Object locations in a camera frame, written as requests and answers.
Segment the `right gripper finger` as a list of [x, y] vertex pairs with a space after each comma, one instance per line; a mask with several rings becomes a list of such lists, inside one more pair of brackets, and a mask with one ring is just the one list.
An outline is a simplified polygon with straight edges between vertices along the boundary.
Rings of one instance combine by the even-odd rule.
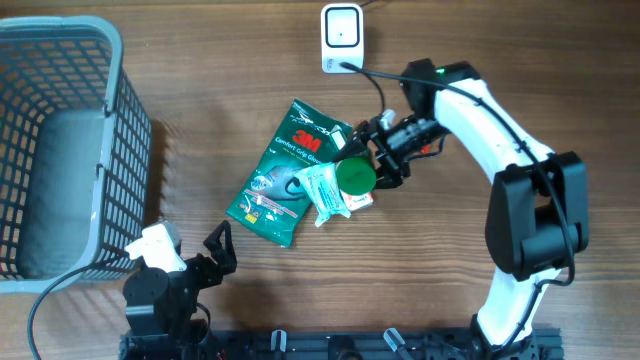
[[345, 145], [332, 158], [334, 163], [350, 158], [360, 158], [368, 163], [372, 162], [372, 152], [369, 149], [371, 141], [371, 121], [361, 121], [348, 136]]
[[379, 166], [376, 168], [376, 189], [393, 189], [401, 186], [411, 175], [408, 161], [386, 152], [375, 155]]

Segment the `green lidded jar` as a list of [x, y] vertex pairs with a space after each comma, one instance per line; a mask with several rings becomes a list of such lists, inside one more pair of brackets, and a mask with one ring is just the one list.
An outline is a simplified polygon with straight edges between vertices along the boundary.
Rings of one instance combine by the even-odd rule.
[[362, 157], [342, 160], [336, 167], [339, 188], [348, 195], [360, 196], [376, 185], [376, 173], [371, 163]]

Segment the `red white small carton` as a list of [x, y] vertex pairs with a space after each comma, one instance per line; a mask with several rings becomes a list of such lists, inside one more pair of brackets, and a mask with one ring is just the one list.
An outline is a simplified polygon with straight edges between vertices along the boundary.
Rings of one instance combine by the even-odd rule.
[[342, 192], [342, 196], [347, 208], [351, 212], [369, 207], [374, 203], [374, 198], [370, 193], [365, 193], [362, 195], [350, 195]]

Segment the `white teal tissue packet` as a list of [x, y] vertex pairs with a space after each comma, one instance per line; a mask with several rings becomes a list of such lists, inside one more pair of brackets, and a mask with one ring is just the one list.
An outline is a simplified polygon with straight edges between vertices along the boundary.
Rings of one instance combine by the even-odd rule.
[[314, 204], [318, 216], [314, 222], [316, 227], [322, 226], [332, 215], [351, 217], [342, 198], [336, 178], [334, 163], [323, 163], [298, 171], [295, 178]]

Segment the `green 3M gloves packet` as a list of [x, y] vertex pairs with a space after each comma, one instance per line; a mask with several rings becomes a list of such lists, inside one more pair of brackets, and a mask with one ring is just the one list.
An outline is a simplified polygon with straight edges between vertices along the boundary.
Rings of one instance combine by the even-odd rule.
[[290, 247], [311, 205], [296, 174], [332, 160], [339, 151], [335, 136], [351, 131], [349, 124], [294, 100], [227, 215], [257, 235]]

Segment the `green white gum pack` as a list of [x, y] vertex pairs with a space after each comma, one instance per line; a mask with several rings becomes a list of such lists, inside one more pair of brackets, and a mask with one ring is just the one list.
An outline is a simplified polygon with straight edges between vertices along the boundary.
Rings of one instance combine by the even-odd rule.
[[329, 137], [337, 150], [341, 150], [346, 144], [346, 137], [338, 125], [331, 130]]

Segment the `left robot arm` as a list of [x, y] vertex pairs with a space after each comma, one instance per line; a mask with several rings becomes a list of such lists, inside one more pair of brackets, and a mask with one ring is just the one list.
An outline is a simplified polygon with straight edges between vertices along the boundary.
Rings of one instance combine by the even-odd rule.
[[130, 330], [122, 337], [122, 359], [220, 359], [210, 330], [209, 310], [199, 292], [222, 283], [237, 268], [231, 225], [222, 221], [203, 241], [208, 255], [184, 260], [177, 227], [168, 221], [142, 230], [125, 247], [144, 266], [125, 282], [125, 316]]

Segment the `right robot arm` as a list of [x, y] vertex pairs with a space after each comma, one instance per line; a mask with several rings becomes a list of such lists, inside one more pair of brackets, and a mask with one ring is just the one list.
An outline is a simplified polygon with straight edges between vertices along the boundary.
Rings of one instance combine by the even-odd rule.
[[484, 305], [473, 316], [468, 358], [500, 359], [525, 350], [545, 291], [568, 287], [576, 254], [589, 241], [586, 166], [574, 152], [556, 153], [528, 134], [494, 99], [468, 62], [408, 63], [396, 76], [412, 110], [391, 124], [361, 122], [335, 156], [345, 162], [376, 148], [378, 189], [402, 185], [424, 147], [455, 136], [491, 184], [485, 242], [496, 269]]

